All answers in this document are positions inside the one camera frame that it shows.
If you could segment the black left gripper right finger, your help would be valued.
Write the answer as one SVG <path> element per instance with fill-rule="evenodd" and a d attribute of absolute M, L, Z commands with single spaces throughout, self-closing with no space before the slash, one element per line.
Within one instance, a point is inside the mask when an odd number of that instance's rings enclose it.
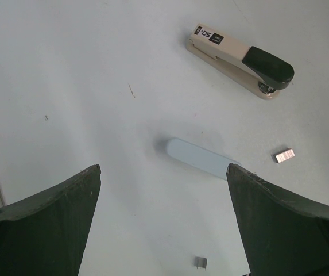
<path fill-rule="evenodd" d="M 329 206 L 237 164 L 227 181 L 251 275 L 329 275 Z"/>

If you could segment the beige black stapler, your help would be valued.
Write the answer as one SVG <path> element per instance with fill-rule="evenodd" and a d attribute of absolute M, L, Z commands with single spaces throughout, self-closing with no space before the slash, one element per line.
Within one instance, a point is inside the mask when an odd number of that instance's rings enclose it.
<path fill-rule="evenodd" d="M 198 24 L 186 48 L 260 99 L 276 98 L 295 71 L 286 61 L 235 37 Z"/>

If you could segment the unloaded staple strip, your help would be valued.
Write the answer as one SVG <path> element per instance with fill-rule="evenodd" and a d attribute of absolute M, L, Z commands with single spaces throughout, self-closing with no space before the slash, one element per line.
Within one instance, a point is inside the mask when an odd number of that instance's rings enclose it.
<path fill-rule="evenodd" d="M 207 270 L 207 258 L 196 256 L 194 259 L 194 266 L 197 269 Z"/>
<path fill-rule="evenodd" d="M 283 162 L 285 162 L 285 161 L 287 161 L 291 158 L 294 158 L 294 157 L 295 157 L 295 153 L 294 153 L 293 149 L 291 149 L 291 148 L 283 149 L 283 150 L 281 150 L 278 153 L 273 155 L 273 159 L 278 164 L 283 163 Z"/>

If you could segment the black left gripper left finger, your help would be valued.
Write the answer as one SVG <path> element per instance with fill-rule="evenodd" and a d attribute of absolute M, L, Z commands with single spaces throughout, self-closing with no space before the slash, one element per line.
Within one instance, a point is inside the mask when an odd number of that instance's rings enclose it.
<path fill-rule="evenodd" d="M 78 275 L 100 175 L 95 164 L 0 208 L 0 275 Z"/>

